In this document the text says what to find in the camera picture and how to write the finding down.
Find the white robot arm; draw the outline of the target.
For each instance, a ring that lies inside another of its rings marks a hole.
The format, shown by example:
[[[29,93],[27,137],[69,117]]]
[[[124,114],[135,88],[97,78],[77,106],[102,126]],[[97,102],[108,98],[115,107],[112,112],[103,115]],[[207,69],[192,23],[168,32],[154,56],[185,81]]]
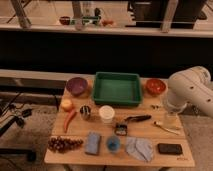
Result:
[[[177,115],[187,103],[195,105],[206,115],[213,117],[213,90],[210,89],[211,74],[202,66],[195,66],[172,74],[162,104],[166,110],[163,125],[173,127]]]

